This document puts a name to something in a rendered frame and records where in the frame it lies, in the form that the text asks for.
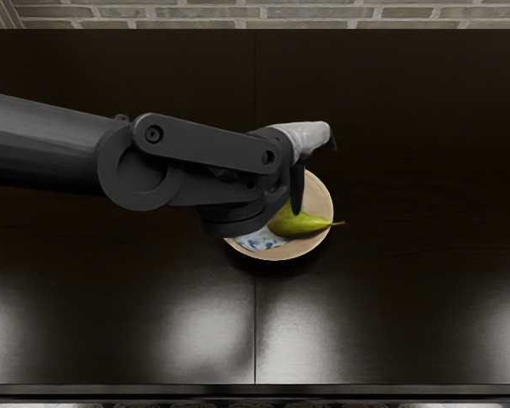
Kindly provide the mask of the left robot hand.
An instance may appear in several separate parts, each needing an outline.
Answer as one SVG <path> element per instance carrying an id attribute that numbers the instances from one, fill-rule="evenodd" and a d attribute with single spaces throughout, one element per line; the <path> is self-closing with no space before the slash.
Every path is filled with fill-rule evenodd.
<path id="1" fill-rule="evenodd" d="M 292 144 L 293 166 L 290 171 L 292 213 L 297 216 L 303 203 L 305 160 L 323 147 L 337 153 L 337 142 L 328 123 L 292 122 L 275 125 Z"/>

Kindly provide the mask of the beige plate with blue print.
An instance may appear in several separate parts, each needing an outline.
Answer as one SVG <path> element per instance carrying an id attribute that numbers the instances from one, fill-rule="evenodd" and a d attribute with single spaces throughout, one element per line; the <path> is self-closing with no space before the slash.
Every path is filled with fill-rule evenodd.
<path id="1" fill-rule="evenodd" d="M 330 219 L 334 217 L 332 197 L 326 186 L 309 170 L 305 171 L 303 210 L 308 214 Z M 273 235 L 266 227 L 241 237 L 239 240 L 224 238 L 236 251 L 256 259 L 284 261 L 300 257 L 315 249 L 327 236 L 330 227 L 297 239 Z"/>

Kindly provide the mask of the green pear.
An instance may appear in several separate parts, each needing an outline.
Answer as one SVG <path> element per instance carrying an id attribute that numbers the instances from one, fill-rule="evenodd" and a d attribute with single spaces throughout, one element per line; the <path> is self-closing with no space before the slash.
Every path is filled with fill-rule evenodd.
<path id="1" fill-rule="evenodd" d="M 345 222 L 333 222 L 330 219 L 309 214 L 303 209 L 295 215 L 292 211 L 291 201 L 288 200 L 268 222 L 267 227 L 270 232 L 281 238 L 294 238 L 339 225 L 345 225 Z"/>

